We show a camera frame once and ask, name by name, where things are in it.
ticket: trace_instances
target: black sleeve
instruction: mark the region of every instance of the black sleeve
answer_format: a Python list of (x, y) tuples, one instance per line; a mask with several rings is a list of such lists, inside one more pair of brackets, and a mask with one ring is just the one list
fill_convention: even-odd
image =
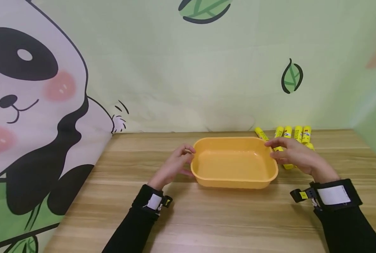
[(323, 224), (330, 253), (376, 253), (376, 232), (359, 207), (315, 210), (315, 214)]
[(158, 219), (157, 210), (143, 208), (147, 205), (153, 192), (162, 196), (162, 192), (147, 186), (140, 189), (129, 213), (116, 229), (102, 253), (140, 253), (143, 251), (151, 228)]

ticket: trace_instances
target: wrist strap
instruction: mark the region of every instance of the wrist strap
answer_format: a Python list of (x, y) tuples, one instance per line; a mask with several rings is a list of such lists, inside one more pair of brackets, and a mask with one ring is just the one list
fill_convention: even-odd
[(145, 184), (137, 194), (132, 207), (139, 207), (148, 213), (154, 213), (159, 216), (161, 208), (168, 208), (171, 205), (171, 202), (172, 198), (164, 196), (163, 191), (157, 191)]
[(310, 188), (304, 191), (295, 189), (290, 194), (296, 203), (311, 199), (315, 208), (319, 210), (335, 211), (362, 205), (350, 179), (324, 184), (311, 182)]

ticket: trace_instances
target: yellow glue stick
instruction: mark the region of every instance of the yellow glue stick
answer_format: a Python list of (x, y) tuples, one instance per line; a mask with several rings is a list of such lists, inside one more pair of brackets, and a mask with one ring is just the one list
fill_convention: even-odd
[(284, 138), (292, 138), (292, 127), (287, 125), (283, 131)]
[(298, 142), (300, 142), (300, 143), (302, 143), (302, 132), (303, 132), (303, 128), (301, 126), (297, 125), (295, 127), (295, 136), (294, 136), (294, 138)]
[(312, 134), (312, 128), (307, 125), (303, 128), (303, 136), (302, 136), (302, 144), (306, 144), (310, 142), (310, 137)]
[(283, 134), (283, 127), (278, 126), (278, 127), (276, 128), (276, 131), (275, 131), (275, 137), (274, 137), (274, 138), (276, 138), (276, 137), (281, 137), (282, 134)]
[(309, 149), (315, 151), (313, 144), (311, 144), (311, 143), (306, 143), (305, 146), (308, 147)]
[[(254, 131), (258, 135), (259, 138), (263, 139), (264, 141), (268, 141), (269, 140), (269, 138), (265, 135), (265, 133), (262, 131), (261, 128), (255, 128)], [(283, 151), (283, 148), (282, 147), (275, 147), (273, 150), (274, 151)], [(283, 167), (286, 170), (290, 170), (294, 166), (292, 164), (284, 164)]]
[(254, 131), (259, 138), (263, 139), (264, 141), (269, 141), (269, 138), (265, 135), (261, 128), (255, 128)]

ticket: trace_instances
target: wood grain table surface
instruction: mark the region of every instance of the wood grain table surface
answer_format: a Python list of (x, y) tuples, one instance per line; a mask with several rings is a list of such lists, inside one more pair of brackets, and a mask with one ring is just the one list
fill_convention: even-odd
[[(266, 131), (269, 137), (273, 131)], [(200, 138), (255, 136), (253, 132), (116, 134), (46, 247), (47, 253), (101, 252), (141, 186), (182, 143)], [(316, 152), (342, 178), (351, 178), (376, 230), (376, 154), (353, 130), (313, 130)], [(280, 168), (265, 189), (206, 188), (178, 175), (164, 192), (174, 199), (154, 225), (145, 252), (326, 252), (323, 231), (309, 201), (289, 192), (312, 178)]]

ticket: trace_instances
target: panda eye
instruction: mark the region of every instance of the panda eye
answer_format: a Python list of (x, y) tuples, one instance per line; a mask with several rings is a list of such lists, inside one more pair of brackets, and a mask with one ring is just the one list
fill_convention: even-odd
[(40, 81), (57, 74), (52, 52), (24, 32), (0, 27), (0, 73), (7, 77)]

